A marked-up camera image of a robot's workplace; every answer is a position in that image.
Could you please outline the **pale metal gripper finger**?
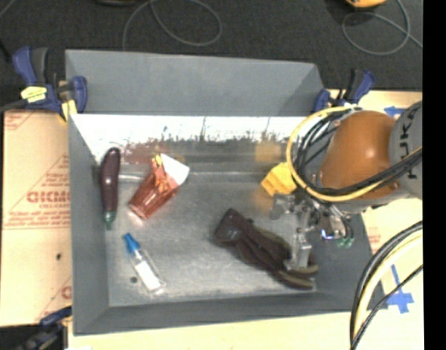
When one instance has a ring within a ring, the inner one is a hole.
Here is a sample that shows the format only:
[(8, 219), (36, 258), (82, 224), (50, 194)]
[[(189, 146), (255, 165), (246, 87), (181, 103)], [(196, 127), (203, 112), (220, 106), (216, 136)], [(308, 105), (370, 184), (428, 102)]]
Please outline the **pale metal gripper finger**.
[(284, 261), (287, 270), (300, 270), (307, 268), (312, 245), (306, 232), (298, 230), (294, 236), (290, 257)]

